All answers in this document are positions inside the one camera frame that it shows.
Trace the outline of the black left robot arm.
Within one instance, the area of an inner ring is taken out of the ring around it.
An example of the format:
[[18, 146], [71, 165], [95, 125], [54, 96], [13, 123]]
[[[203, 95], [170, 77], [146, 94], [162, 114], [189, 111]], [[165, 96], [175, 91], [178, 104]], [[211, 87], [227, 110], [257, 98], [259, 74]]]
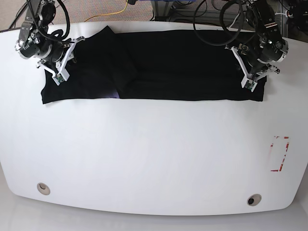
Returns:
[[250, 0], [246, 19], [255, 34], [246, 43], [247, 61], [254, 72], [265, 71], [271, 62], [282, 62], [288, 53], [288, 42], [281, 36], [275, 13], [265, 0]]

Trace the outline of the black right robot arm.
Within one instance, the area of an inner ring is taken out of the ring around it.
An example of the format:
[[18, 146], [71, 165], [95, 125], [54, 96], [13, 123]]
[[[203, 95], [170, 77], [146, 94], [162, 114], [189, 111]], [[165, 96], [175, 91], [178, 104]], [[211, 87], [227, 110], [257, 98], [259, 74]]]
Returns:
[[56, 15], [55, 1], [28, 0], [26, 17], [15, 45], [15, 50], [22, 58], [37, 57], [53, 71], [56, 70], [56, 63], [63, 59], [69, 44], [72, 43], [68, 38], [70, 32], [68, 11], [61, 0], [58, 3], [65, 14], [66, 31], [57, 29], [48, 33], [49, 24]]

